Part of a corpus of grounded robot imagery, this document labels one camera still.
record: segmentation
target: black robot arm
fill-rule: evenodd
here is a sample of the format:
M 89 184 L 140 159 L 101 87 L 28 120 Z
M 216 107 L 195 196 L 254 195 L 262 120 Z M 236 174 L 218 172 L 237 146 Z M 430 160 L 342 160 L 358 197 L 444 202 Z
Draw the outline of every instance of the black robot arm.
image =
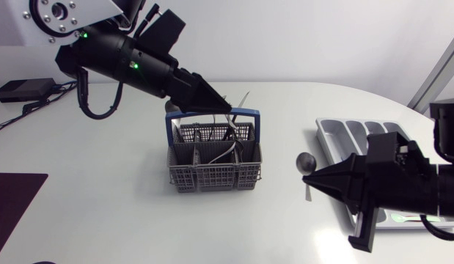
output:
M 143 32 L 157 13 L 155 4 L 133 37 L 109 19 L 85 26 L 76 42 L 59 49 L 56 62 L 62 72 L 77 79 L 78 101 L 87 116 L 103 119 L 111 115 L 119 104 L 123 84 L 160 98 L 168 95 L 181 111 L 231 111 L 231 106 L 201 75 L 178 68 L 177 60 L 169 55 L 185 26 L 179 17 L 167 10 Z M 114 105 L 105 114 L 89 110 L 87 72 L 83 67 L 120 83 Z
M 415 141 L 399 133 L 368 136 L 367 155 L 303 176 L 312 187 L 345 203 L 357 214 L 351 245 L 371 252 L 378 208 L 421 214 L 421 221 L 438 238 L 454 241 L 454 234 L 433 226 L 425 215 L 454 218 L 454 100 L 431 104 L 436 120 L 435 149 L 451 164 L 430 164 Z

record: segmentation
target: blue basket handle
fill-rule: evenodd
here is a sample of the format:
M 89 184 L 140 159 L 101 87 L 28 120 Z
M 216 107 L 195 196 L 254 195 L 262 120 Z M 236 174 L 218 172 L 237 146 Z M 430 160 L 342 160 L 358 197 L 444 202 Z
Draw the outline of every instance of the blue basket handle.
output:
M 254 109 L 243 109 L 243 108 L 232 108 L 230 115 L 239 115 L 245 117 L 254 117 L 255 118 L 255 142 L 259 143 L 260 141 L 260 129 L 261 129 L 261 119 L 260 113 L 258 110 Z M 195 117 L 199 115 L 210 115 L 206 113 L 197 113 L 197 112 L 187 112 L 183 113 L 181 111 L 174 111 L 166 113 L 165 122 L 166 122 L 166 135 L 168 136 L 168 145 L 173 145 L 173 128 L 172 122 L 173 119 L 180 119 L 184 117 Z

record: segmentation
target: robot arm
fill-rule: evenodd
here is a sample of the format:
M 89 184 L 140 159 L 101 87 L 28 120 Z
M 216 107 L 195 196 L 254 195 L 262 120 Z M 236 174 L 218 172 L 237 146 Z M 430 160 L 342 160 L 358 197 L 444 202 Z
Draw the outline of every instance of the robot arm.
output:
M 171 10 L 161 14 L 155 4 L 133 37 L 145 0 L 9 0 L 0 1 L 0 45 L 60 45 L 60 70 L 77 79 L 83 112 L 103 119 L 117 108 L 123 84 L 160 98 L 166 95 L 181 111 L 228 113 L 231 106 L 202 78 L 178 68 L 169 55 L 185 23 Z M 159 14 L 155 22 L 146 25 Z M 84 69 L 119 81 L 114 105 L 102 115 L 88 107 L 88 80 Z
M 427 214 L 454 218 L 454 99 L 431 104 L 436 120 L 434 147 L 450 165 L 430 164 L 415 141 L 397 132 L 368 136 L 367 155 L 303 176 L 312 187 L 345 203 L 358 214 L 351 245 L 372 251 L 378 208 L 421 214 L 421 221 L 437 238 L 454 241 L 454 234 L 433 226 Z

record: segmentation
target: black mat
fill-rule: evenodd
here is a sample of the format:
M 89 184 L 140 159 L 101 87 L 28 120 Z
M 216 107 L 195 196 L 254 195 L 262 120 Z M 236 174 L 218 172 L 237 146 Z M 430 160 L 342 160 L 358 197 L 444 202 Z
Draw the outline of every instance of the black mat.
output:
M 0 173 L 0 251 L 47 177 Z

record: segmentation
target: screw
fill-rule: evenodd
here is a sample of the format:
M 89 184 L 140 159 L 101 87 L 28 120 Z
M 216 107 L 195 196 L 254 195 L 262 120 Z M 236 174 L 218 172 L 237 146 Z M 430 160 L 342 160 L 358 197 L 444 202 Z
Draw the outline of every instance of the screw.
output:
M 25 12 L 23 12 L 23 18 L 24 19 L 30 19 L 31 18 L 31 14 L 29 14 L 29 12 L 25 11 Z

